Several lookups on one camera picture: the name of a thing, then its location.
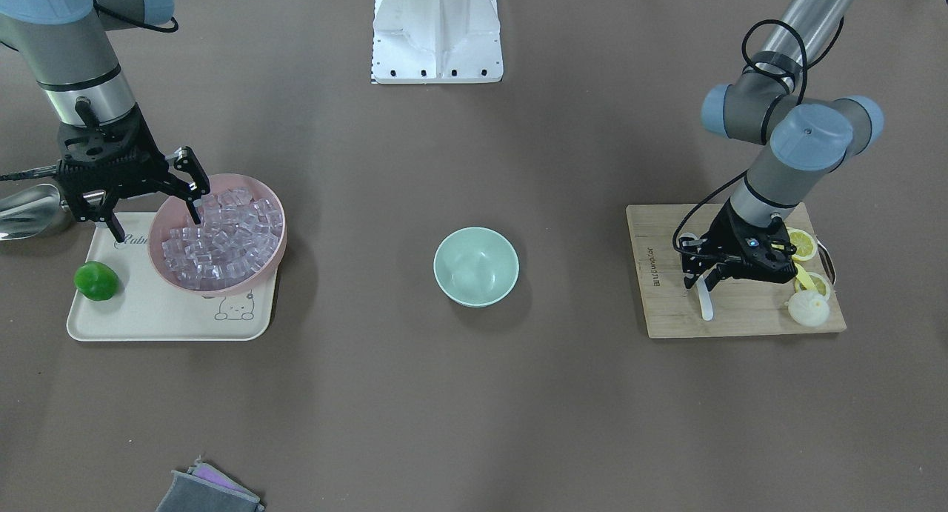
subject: pink bowl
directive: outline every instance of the pink bowl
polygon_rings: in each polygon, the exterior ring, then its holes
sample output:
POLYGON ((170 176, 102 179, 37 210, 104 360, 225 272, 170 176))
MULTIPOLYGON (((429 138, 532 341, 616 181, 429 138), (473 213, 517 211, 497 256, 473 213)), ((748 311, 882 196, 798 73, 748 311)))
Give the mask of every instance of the pink bowl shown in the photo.
POLYGON ((161 243, 168 241, 170 238, 170 229, 194 225, 194 221, 187 212, 186 204, 176 197, 169 197, 155 214, 155 221, 152 222, 152 228, 148 233, 148 256, 152 259, 152 266, 155 266, 155 270, 161 278, 165 280, 165 282, 168 282, 169 285, 182 290, 182 292, 194 293, 194 295, 206 297, 234 296, 237 295, 237 293, 246 293, 247 290, 258 285, 261 280, 266 279, 271 273, 276 271, 277 266, 280 265, 280 261, 284 258, 284 253, 287 252, 287 214, 284 212, 284 206, 281 204, 280 199, 273 193, 273 190, 268 188, 263 182, 233 173, 211 175, 208 178, 210 179, 210 193, 212 194, 218 194, 237 187, 245 187, 250 191, 255 200, 270 199, 273 204, 280 208, 280 213, 284 216, 284 231, 280 234, 280 242, 277 243, 277 250, 273 253, 270 260, 261 267, 260 271, 250 276, 249 279, 237 285, 224 288, 223 290, 189 290, 181 287, 177 282, 177 278, 170 272, 168 266, 165 265, 165 254, 161 249, 161 243))

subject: small bowl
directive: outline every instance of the small bowl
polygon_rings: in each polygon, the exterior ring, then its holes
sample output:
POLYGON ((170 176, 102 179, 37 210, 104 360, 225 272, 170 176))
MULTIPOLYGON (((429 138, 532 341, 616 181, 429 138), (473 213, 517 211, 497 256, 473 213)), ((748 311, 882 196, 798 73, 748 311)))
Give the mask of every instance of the small bowl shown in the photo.
POLYGON ((260 283, 261 280, 266 279, 271 273, 276 271, 277 266, 280 265, 280 261, 284 258, 284 253, 287 252, 287 214, 285 214, 284 206, 281 204, 277 195, 273 193, 273 190, 257 179, 233 173, 211 175, 207 178, 210 180, 211 194, 216 195, 228 189, 245 187, 250 191, 250 194, 253 195, 254 200, 270 199, 273 204, 280 208, 280 213, 284 216, 284 231, 280 233, 280 242, 277 243, 277 249, 274 251, 273 256, 270 257, 270 260, 260 268, 260 271, 251 275, 250 278, 222 290, 190 290, 182 287, 178 283, 177 278, 170 272, 168 266, 165 265, 165 254, 161 249, 161 243, 168 241, 170 238, 170 229, 180 228, 185 225, 194 225, 193 219, 190 218, 190 214, 187 212, 187 205, 184 201, 176 197, 169 197, 165 200, 164 204, 161 205, 155 214, 155 221, 152 222, 152 228, 148 233, 148 256, 152 259, 152 266, 155 266, 155 270, 161 278, 165 280, 165 282, 168 282, 169 285, 182 290, 182 292, 194 293, 196 296, 206 297, 234 296, 237 295, 237 293, 246 293, 247 290, 253 288, 260 283))
POLYGON ((451 233, 434 253, 434 279, 454 302, 480 308, 507 296, 521 271, 514 246, 478 226, 451 233))

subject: gray cloth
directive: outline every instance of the gray cloth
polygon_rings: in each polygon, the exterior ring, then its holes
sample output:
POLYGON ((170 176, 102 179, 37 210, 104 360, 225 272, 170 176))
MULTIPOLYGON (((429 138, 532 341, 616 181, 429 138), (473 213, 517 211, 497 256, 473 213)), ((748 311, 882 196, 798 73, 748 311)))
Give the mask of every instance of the gray cloth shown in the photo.
POLYGON ((263 512, 260 498, 246 488, 225 488, 190 473, 173 471, 172 487, 156 512, 263 512))

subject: brown tabletop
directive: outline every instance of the brown tabletop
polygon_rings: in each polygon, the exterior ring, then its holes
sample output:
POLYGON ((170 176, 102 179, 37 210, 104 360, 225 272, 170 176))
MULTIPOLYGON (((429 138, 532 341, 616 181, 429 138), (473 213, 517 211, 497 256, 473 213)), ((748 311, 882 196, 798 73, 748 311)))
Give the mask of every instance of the brown tabletop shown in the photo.
MULTIPOLYGON (((464 86, 370 84, 373 0, 176 0, 180 32, 110 33, 159 147, 284 202, 274 315, 247 343, 80 343, 92 226, 0 242, 0 510, 153 510, 198 455, 274 512, 943 510, 944 0, 856 0, 810 74, 887 114, 807 198, 849 330, 644 329, 624 209, 751 163, 698 111, 789 2, 498 0, 504 80, 464 86), (521 258, 483 310, 431 273, 470 225, 521 258)), ((0 167, 53 163, 57 126, 0 49, 0 167)))

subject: blue joint cap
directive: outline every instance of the blue joint cap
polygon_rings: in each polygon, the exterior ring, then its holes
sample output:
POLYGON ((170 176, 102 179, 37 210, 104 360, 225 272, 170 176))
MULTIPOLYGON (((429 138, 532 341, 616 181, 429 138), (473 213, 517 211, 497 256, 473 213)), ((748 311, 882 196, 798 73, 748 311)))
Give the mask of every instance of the blue joint cap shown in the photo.
POLYGON ((92 0, 0 0, 0 13, 24 23, 65 25, 92 12, 92 0))
POLYGON ((145 22, 149 25, 167 23, 175 15, 175 0, 143 0, 145 22))
POLYGON ((704 124, 705 130, 725 138, 730 137, 724 128, 724 97, 728 87, 731 87, 731 84, 718 84, 712 87, 704 97, 704 103, 701 104, 701 123, 704 124))
POLYGON ((771 134, 773 154, 793 170, 819 171, 834 167, 852 143, 852 124, 823 104, 800 104, 771 134))
POLYGON ((869 148, 871 144, 875 143, 876 138, 883 133, 883 128, 886 127, 886 114, 883 113, 879 104, 876 104, 875 101, 866 96, 849 96, 843 98, 859 104, 869 115, 869 123, 872 124, 872 133, 869 135, 869 143, 866 145, 866 148, 869 148))

